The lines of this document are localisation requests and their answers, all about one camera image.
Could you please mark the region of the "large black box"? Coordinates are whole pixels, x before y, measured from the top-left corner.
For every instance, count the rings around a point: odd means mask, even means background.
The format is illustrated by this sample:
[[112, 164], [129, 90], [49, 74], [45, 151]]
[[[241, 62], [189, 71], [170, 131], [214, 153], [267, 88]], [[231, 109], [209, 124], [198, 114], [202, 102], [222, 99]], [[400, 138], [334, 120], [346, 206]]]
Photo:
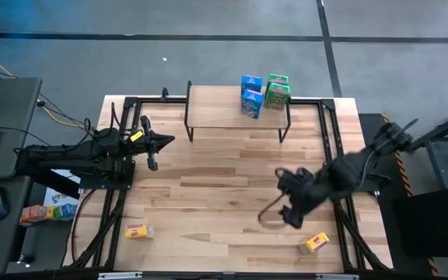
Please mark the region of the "large black box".
[[448, 189], [394, 202], [404, 251], [413, 257], [448, 257]]

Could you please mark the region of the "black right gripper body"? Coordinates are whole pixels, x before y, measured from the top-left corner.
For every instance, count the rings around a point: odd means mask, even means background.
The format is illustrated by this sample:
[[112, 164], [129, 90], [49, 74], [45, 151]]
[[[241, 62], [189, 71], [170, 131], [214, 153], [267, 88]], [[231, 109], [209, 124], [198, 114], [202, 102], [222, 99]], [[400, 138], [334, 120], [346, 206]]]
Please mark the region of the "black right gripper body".
[[275, 176], [278, 178], [278, 189], [290, 203], [290, 206], [282, 206], [279, 215], [285, 224], [301, 229], [304, 216], [327, 200], [327, 188], [319, 184], [316, 176], [304, 167], [299, 167], [296, 172], [278, 167]]

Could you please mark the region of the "white printed paper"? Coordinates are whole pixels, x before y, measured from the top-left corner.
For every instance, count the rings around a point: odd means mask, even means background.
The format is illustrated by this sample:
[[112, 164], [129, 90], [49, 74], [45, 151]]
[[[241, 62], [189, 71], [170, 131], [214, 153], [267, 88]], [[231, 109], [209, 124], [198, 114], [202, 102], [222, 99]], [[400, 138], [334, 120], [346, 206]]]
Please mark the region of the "white printed paper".
[[[81, 179], [73, 175], [69, 170], [53, 170], [56, 174], [62, 177], [67, 177], [68, 179], [74, 181], [75, 183], [80, 183]], [[51, 188], [47, 188], [44, 196], [44, 206], [59, 206], [59, 205], [77, 205], [79, 203], [78, 199], [69, 197], [65, 194], [59, 193]]]

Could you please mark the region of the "black metal table frame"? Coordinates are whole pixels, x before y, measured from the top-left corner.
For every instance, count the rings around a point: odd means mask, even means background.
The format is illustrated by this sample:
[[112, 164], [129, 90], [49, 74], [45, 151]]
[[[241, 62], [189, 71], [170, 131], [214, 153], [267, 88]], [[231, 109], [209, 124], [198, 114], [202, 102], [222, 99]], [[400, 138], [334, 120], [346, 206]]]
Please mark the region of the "black metal table frame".
[[[279, 210], [275, 169], [315, 171], [327, 155], [364, 146], [352, 99], [299, 98], [283, 142], [275, 130], [198, 128], [189, 140], [182, 103], [145, 103], [142, 114], [175, 140], [156, 156], [158, 170], [136, 158], [121, 225], [96, 252], [96, 264], [118, 271], [340, 272], [338, 225], [330, 202], [310, 213], [301, 229], [266, 229], [257, 216]], [[153, 239], [126, 239], [125, 227], [148, 224]], [[316, 254], [298, 244], [324, 232]]]

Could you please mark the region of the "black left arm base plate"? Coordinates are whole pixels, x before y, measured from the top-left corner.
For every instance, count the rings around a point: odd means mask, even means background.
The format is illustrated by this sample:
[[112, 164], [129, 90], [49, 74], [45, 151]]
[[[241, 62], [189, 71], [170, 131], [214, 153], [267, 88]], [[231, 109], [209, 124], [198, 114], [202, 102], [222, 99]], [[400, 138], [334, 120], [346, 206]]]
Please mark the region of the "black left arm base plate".
[[132, 187], [134, 172], [135, 161], [107, 158], [94, 169], [80, 171], [77, 177], [83, 189], [126, 191]]

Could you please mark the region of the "large grey desk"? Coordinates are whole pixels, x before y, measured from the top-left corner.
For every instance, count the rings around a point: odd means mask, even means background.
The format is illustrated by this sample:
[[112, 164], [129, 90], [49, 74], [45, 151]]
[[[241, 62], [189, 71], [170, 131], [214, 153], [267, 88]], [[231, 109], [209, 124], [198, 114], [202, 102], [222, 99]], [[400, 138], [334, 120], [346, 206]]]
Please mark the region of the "large grey desk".
[[0, 179], [13, 177], [42, 86], [40, 78], [0, 79]]

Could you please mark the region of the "black caster wheel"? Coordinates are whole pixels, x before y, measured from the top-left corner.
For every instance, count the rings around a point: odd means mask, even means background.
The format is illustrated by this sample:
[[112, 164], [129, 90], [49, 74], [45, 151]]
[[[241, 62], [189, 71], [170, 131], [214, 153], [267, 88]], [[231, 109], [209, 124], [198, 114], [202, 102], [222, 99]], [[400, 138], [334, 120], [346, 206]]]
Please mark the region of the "black caster wheel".
[[24, 265], [26, 268], [29, 268], [33, 262], [34, 256], [28, 254], [20, 254], [16, 261], [17, 264]]

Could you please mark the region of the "green blue spare box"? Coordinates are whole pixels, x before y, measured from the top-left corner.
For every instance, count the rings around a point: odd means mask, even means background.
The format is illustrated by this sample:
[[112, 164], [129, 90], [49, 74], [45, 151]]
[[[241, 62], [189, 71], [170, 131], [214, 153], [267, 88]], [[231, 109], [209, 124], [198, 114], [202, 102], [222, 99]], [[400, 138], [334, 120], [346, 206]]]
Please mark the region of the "green blue spare box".
[[76, 214], [77, 205], [65, 204], [59, 205], [54, 209], [54, 217], [61, 221], [73, 220]]

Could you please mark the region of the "wooden shelf black metal legs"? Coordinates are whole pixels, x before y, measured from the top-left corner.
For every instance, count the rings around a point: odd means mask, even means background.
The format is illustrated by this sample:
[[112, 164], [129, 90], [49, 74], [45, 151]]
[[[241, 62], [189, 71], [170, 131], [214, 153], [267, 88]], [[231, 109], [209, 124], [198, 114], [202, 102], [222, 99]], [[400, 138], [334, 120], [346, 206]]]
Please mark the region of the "wooden shelf black metal legs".
[[262, 107], [259, 118], [241, 112], [239, 86], [194, 86], [187, 83], [184, 126], [190, 141], [196, 128], [276, 130], [283, 142], [291, 126], [289, 105], [282, 111]]

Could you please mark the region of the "silver metal bracket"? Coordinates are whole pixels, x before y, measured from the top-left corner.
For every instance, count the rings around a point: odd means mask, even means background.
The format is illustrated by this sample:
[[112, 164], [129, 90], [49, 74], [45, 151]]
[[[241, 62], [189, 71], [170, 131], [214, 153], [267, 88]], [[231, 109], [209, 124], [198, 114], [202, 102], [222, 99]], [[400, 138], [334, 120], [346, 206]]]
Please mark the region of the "silver metal bracket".
[[141, 271], [123, 271], [99, 273], [97, 280], [140, 280], [143, 277]]
[[323, 273], [316, 274], [316, 280], [359, 280], [358, 275]]

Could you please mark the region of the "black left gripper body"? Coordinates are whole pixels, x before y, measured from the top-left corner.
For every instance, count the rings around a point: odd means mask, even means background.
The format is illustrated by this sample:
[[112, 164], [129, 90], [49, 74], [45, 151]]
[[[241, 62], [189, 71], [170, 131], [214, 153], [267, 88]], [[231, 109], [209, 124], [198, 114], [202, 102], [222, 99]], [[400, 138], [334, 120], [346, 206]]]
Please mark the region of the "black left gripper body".
[[155, 132], [151, 128], [150, 120], [145, 116], [142, 115], [140, 118], [141, 126], [143, 129], [143, 136], [141, 143], [143, 144], [145, 153], [147, 154], [147, 163], [148, 168], [151, 171], [157, 171], [158, 170], [158, 164], [155, 160]]

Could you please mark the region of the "black desk support bar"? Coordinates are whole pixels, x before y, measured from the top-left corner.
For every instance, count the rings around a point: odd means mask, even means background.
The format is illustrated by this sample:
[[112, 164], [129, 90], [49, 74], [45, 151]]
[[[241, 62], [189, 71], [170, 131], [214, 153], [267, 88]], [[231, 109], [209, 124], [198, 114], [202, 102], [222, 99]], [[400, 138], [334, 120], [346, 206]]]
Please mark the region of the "black desk support bar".
[[16, 169], [16, 176], [27, 176], [34, 183], [49, 187], [70, 198], [79, 198], [79, 184], [52, 170], [40, 168]]

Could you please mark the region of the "blue cereal box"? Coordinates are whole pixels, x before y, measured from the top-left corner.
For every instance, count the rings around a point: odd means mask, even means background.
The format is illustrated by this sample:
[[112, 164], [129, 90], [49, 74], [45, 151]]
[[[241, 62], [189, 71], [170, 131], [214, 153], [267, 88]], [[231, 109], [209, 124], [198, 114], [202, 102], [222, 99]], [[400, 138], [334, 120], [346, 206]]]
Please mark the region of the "blue cereal box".
[[263, 101], [263, 93], [253, 91], [251, 89], [245, 89], [240, 98], [241, 114], [253, 119], [258, 119]]
[[243, 75], [241, 79], [241, 94], [249, 89], [255, 92], [261, 92], [263, 80], [260, 76]]

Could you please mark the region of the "yellow cereal box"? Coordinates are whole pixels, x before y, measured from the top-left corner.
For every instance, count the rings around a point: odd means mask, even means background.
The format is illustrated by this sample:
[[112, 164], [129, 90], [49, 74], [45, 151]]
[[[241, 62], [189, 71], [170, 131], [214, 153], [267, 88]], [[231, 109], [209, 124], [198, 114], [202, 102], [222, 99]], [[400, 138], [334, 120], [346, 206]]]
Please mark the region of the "yellow cereal box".
[[153, 239], [155, 229], [148, 224], [128, 225], [125, 227], [124, 237], [126, 239]]
[[326, 233], [320, 232], [301, 241], [298, 244], [298, 248], [302, 254], [316, 254], [329, 242], [330, 240], [327, 237]]

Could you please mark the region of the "orange spare cereal box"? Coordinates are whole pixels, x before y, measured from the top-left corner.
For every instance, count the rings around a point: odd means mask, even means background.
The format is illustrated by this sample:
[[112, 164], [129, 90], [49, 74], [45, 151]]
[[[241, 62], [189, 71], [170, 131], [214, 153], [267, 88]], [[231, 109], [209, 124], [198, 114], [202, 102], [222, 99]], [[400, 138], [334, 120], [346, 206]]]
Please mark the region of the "orange spare cereal box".
[[35, 222], [40, 222], [46, 219], [47, 207], [42, 205], [34, 205], [26, 207], [22, 210], [19, 218], [21, 226], [30, 226]]

